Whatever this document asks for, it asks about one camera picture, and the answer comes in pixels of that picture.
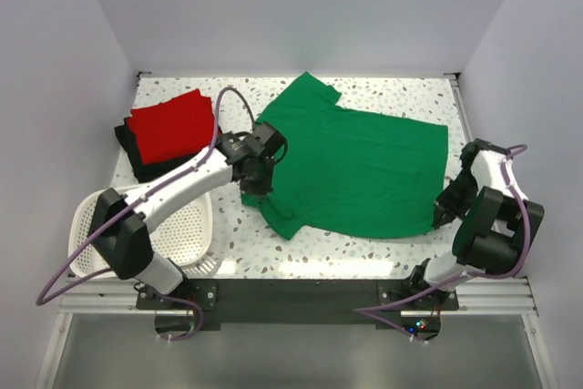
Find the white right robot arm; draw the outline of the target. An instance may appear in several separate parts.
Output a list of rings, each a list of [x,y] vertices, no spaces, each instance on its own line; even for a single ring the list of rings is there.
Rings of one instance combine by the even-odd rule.
[[[449,252],[415,266],[402,282],[412,307],[427,309],[474,278],[506,279],[521,271],[545,215],[513,172],[514,157],[526,149],[480,138],[462,148],[459,174],[435,199],[432,228],[461,224]]]

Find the green t shirt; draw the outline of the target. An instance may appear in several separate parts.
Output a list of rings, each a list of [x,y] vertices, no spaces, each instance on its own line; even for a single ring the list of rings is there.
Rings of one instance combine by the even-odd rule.
[[[241,195],[291,239],[302,227],[366,239],[401,239],[432,229],[442,191],[448,129],[340,107],[340,92],[309,73],[261,113],[288,152],[264,198]]]

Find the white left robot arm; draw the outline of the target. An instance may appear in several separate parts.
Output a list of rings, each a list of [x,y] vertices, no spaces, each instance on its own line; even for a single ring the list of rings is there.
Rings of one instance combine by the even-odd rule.
[[[123,194],[114,188],[102,191],[87,241],[118,279],[151,286],[161,303],[178,309],[189,298],[186,275],[154,251],[150,234],[193,200],[232,182],[244,193],[266,196],[281,161],[276,155],[287,151],[286,138],[267,122],[251,132],[215,137],[195,158],[149,184]]]

